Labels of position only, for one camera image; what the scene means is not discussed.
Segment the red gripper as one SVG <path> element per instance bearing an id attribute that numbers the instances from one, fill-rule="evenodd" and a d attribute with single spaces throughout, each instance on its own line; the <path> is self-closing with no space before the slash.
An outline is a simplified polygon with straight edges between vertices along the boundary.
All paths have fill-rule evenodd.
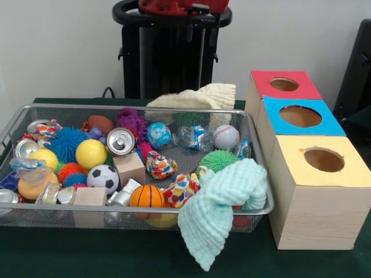
<path id="1" fill-rule="evenodd" d="M 224 13 L 228 7 L 229 0 L 186 0 L 185 8 L 191 8 L 193 6 L 199 6 L 202 8 L 208 7 L 209 11 L 214 17 L 214 25 L 210 31 L 209 46 L 217 45 L 217 38 L 219 33 L 219 14 Z M 192 24 L 193 10 L 187 10 L 187 40 L 192 40 L 193 35 L 193 24 Z"/>

